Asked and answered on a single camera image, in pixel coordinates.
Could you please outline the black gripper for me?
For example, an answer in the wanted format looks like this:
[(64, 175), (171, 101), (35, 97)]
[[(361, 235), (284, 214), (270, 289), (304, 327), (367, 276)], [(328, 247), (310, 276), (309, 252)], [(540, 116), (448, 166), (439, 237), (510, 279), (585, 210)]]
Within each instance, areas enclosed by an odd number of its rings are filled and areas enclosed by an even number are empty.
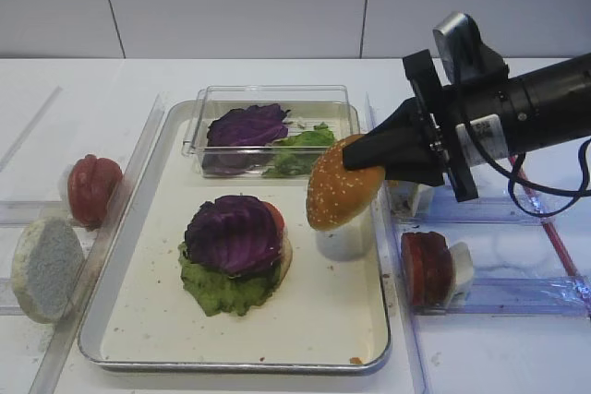
[[(428, 186), (444, 184), (446, 173), (458, 202), (477, 198), (447, 102), (429, 50), (403, 58), (415, 98), (409, 98), (382, 123), (343, 148), (346, 170), (382, 167), (387, 180)], [(419, 137), (416, 117), (428, 142)]]

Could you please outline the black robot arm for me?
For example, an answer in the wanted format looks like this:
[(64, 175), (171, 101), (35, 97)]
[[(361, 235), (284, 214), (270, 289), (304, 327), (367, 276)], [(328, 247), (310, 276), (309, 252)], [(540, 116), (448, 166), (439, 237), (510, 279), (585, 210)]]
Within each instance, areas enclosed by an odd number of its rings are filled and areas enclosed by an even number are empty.
[(590, 57), (511, 78), (498, 61), (461, 72), (444, 86), (423, 50), (403, 60), (414, 95), (343, 150), (344, 167), (381, 166), (390, 180), (452, 185), (459, 202), (476, 199), (472, 167), (590, 134)]

